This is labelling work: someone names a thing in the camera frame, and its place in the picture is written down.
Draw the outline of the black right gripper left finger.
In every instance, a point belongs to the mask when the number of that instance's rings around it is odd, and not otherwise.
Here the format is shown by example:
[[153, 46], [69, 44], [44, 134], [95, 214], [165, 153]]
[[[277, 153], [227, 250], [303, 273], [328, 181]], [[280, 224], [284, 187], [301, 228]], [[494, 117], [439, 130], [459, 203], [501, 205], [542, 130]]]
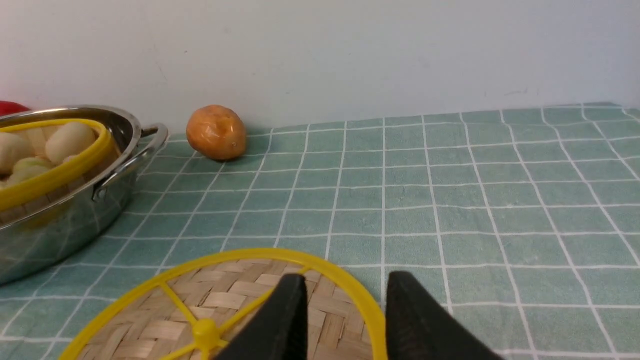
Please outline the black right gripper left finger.
[[289, 273], [217, 360], [306, 360], [308, 347], [306, 278]]

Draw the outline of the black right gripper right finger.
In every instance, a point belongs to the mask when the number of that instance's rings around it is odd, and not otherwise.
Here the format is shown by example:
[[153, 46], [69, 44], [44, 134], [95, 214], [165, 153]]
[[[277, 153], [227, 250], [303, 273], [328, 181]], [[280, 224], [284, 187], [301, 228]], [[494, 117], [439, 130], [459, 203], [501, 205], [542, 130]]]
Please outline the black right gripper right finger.
[[390, 272], [385, 344], [389, 360], [500, 360], [409, 271]]

